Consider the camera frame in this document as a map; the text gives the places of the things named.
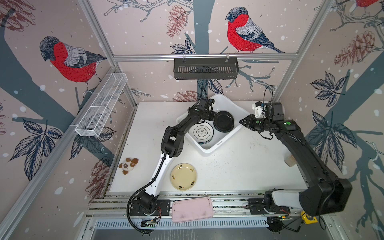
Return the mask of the white plate black rim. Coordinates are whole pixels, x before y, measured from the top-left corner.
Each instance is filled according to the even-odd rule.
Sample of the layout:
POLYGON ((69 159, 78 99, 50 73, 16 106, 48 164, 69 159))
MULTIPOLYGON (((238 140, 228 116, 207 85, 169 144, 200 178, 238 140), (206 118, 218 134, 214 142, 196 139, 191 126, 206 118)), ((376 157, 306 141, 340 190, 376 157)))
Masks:
POLYGON ((198 144, 209 143, 214 136, 214 132, 212 125, 206 122, 198 123, 189 130, 189 134, 198 144))

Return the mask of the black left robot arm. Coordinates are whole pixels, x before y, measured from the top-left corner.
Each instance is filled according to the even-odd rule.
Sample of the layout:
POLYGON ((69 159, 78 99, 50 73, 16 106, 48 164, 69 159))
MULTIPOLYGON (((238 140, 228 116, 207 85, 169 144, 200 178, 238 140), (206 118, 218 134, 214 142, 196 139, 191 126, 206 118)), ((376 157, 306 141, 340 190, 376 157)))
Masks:
POLYGON ((155 211, 160 194, 160 183, 170 162, 183 151, 186 133, 196 124, 214 119, 216 114, 213 108, 214 103, 215 100, 213 99, 199 99, 188 108, 187 116, 180 123, 166 128, 161 142, 161 155, 156 170, 150 182, 137 190, 132 196, 148 213, 155 211))

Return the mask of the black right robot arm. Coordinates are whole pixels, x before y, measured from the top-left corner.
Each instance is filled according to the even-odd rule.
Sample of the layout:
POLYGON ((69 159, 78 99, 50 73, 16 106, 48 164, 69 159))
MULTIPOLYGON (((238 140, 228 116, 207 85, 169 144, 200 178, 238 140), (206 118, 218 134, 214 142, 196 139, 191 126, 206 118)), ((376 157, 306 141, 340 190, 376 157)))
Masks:
POLYGON ((310 147, 301 128, 293 120, 285 120, 280 103, 252 105, 254 114, 240 120, 247 129, 261 134, 269 132, 290 151, 307 184, 306 190, 269 190, 264 205, 269 212, 277 207, 296 208, 316 217, 342 212, 352 192, 346 179, 332 172, 310 147))

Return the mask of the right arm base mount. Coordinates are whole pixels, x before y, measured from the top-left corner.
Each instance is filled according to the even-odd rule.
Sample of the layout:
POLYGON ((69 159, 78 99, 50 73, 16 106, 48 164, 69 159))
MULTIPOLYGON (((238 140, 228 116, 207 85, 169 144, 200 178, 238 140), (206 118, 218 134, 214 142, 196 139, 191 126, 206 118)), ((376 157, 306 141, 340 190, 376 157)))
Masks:
POLYGON ((257 199, 248 199, 246 209, 250 210, 251 215, 290 215, 289 207, 278 206, 273 200, 272 193, 276 190, 268 190, 265 192, 264 197, 257 199))

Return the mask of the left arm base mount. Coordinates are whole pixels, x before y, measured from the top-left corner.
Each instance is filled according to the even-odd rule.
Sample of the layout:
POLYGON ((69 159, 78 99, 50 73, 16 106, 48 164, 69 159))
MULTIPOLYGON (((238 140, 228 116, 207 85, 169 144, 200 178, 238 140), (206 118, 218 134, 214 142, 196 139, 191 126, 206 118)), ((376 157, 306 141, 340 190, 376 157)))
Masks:
POLYGON ((168 216, 171 209, 170 200, 159 200, 158 196, 141 191, 134 196, 127 205, 127 213, 130 217, 139 216, 168 216))

